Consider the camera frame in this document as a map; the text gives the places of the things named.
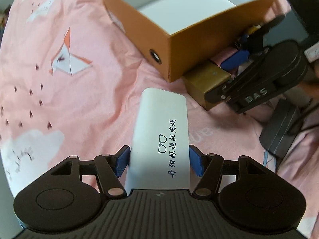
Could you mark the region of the white glasses case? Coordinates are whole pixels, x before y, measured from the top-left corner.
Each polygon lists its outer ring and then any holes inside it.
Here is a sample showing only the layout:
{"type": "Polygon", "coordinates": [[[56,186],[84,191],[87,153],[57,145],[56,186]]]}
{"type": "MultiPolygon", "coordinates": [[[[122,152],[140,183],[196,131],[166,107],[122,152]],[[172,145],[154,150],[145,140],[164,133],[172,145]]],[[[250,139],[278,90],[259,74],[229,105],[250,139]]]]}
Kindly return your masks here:
{"type": "Polygon", "coordinates": [[[177,93],[147,88],[141,96],[125,190],[189,188],[187,100],[177,93]]]}

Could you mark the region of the gold rectangular box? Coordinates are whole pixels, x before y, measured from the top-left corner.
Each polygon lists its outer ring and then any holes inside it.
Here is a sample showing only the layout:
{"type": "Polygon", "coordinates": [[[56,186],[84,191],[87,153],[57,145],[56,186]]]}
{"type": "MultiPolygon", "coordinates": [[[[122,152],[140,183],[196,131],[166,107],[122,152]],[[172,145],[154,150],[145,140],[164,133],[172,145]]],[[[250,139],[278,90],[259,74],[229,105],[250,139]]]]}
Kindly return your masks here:
{"type": "Polygon", "coordinates": [[[232,76],[212,61],[206,61],[187,71],[182,80],[188,94],[208,111],[222,101],[222,87],[232,76]]]}

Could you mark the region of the orange cardboard storage box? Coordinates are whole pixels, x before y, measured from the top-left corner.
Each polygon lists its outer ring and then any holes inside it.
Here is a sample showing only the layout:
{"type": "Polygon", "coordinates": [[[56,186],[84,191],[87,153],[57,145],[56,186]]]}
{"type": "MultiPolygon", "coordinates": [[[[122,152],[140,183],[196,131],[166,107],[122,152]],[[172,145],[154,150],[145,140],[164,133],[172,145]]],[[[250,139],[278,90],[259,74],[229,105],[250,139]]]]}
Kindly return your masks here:
{"type": "Polygon", "coordinates": [[[112,21],[173,82],[262,23],[275,0],[103,0],[112,21]]]}

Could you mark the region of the pink patterned bed quilt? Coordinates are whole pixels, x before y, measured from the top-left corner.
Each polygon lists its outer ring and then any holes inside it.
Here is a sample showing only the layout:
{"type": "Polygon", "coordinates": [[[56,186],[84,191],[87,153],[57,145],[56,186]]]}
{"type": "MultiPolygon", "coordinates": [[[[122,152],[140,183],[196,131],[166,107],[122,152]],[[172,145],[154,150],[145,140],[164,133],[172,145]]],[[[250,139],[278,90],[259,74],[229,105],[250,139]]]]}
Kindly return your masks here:
{"type": "MultiPolygon", "coordinates": [[[[130,144],[149,87],[186,97],[190,143],[203,153],[273,168],[258,138],[278,99],[240,115],[225,103],[205,111],[181,79],[167,83],[147,62],[102,0],[14,0],[1,43],[1,158],[12,196],[69,155],[91,160],[130,144]],[[68,31],[70,52],[91,65],[52,73],[68,31]]],[[[318,128],[296,138],[278,174],[307,200],[298,230],[318,238],[318,128]]]]}

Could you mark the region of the small yellow keychain toy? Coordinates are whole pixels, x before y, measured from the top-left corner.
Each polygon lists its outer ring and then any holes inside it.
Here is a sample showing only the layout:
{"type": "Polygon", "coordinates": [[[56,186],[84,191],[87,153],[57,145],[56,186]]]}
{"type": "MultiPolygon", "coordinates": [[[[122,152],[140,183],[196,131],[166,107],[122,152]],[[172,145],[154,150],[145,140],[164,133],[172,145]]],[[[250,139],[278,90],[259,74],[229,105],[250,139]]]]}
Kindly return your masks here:
{"type": "Polygon", "coordinates": [[[258,24],[258,25],[253,25],[252,27],[250,27],[247,32],[246,32],[246,35],[247,36],[250,36],[252,35],[254,32],[258,31],[259,29],[261,28],[261,26],[258,24]]]}

